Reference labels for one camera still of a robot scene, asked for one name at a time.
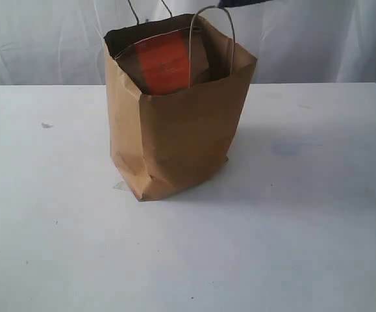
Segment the brown pouch orange label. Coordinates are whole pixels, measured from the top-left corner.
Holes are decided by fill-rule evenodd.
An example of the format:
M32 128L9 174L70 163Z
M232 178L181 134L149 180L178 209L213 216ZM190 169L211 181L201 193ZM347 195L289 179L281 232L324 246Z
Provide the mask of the brown pouch orange label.
M149 95L166 95L209 82L210 68L199 27L187 27L136 42L115 60Z

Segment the black noodle packet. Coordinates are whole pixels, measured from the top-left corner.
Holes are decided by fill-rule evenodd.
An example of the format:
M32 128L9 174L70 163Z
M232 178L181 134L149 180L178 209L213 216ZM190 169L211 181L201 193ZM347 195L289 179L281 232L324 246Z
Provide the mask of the black noodle packet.
M272 0L219 0L219 8L236 8L245 7L249 5L256 5L260 3L265 3Z

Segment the brown paper shopping bag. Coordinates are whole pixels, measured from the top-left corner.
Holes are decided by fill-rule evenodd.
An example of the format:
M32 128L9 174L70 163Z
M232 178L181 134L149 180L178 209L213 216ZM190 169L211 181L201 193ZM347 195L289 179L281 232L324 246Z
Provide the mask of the brown paper shopping bag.
M209 82L144 94L115 57L152 36L202 32ZM212 177L227 161L257 59L200 13L108 31L104 37L110 156L137 200L167 198Z

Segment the clear tape piece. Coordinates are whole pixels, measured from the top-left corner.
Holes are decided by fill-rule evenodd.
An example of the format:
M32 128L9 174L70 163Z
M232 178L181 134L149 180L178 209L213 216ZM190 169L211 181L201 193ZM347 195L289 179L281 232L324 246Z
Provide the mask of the clear tape piece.
M129 188L126 184L126 182L124 181L120 181L118 183L116 183L114 186L113 186L114 189L117 189L117 190L123 190L123 191L128 191Z

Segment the small white table scrap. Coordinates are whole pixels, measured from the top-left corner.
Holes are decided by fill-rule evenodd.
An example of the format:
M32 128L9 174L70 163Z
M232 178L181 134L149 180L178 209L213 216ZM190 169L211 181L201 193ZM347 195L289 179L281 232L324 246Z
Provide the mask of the small white table scrap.
M44 129L50 129L53 127L53 125L49 124L49 123L41 123L41 126L44 128Z

